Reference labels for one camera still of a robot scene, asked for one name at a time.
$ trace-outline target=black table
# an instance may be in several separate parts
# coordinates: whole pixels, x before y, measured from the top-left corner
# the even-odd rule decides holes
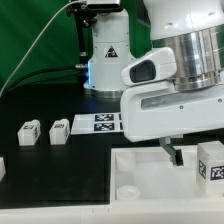
[[[108,204],[112,147],[133,144],[123,133],[70,136],[66,145],[51,146],[55,120],[72,125],[76,114],[119,112],[119,100],[85,96],[75,84],[20,87],[0,100],[0,157],[7,175],[0,183],[0,208]],[[25,121],[38,119],[41,136],[35,146],[20,147],[17,132]],[[186,135],[182,144],[221,140],[224,131]]]

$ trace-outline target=white platform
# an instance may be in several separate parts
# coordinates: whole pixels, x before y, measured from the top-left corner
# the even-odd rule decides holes
[[[0,210],[4,224],[223,224],[224,197],[203,197],[195,179],[196,146],[183,150],[185,167],[173,168],[161,148],[135,148],[136,168],[120,172],[111,158],[111,203],[105,206]],[[123,185],[140,189],[136,201],[119,201]]]

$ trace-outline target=green backdrop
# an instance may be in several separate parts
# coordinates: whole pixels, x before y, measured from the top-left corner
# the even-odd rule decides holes
[[[0,0],[0,87],[46,23],[67,3],[68,0]],[[122,3],[130,16],[131,52],[135,57],[139,57],[151,48],[149,28],[137,21],[134,0],[123,0]],[[66,13],[62,12],[42,36],[14,80],[39,69],[78,63],[79,48],[74,24],[73,17],[67,17]],[[89,52],[92,52],[91,30],[85,31],[85,41]],[[45,74],[29,81],[64,74]]]

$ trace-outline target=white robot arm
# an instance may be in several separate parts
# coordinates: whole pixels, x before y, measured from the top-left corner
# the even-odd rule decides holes
[[[129,86],[121,99],[124,133],[133,142],[160,139],[175,164],[167,137],[224,127],[223,1],[144,4],[153,50],[122,72]],[[153,76],[149,66],[142,66],[147,60],[156,68]],[[133,82],[133,71],[139,71],[138,82]]]

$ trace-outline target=white block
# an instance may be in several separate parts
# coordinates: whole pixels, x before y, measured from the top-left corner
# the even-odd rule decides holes
[[[40,134],[40,122],[38,120],[25,122],[22,128],[18,131],[19,145],[35,145]]]
[[[4,160],[3,158],[0,158],[0,182],[2,180],[2,178],[5,176],[5,164],[4,164]]]
[[[196,181],[206,196],[224,193],[224,145],[221,142],[198,144]]]
[[[70,135],[69,121],[67,119],[55,121],[49,134],[51,145],[64,145]]]

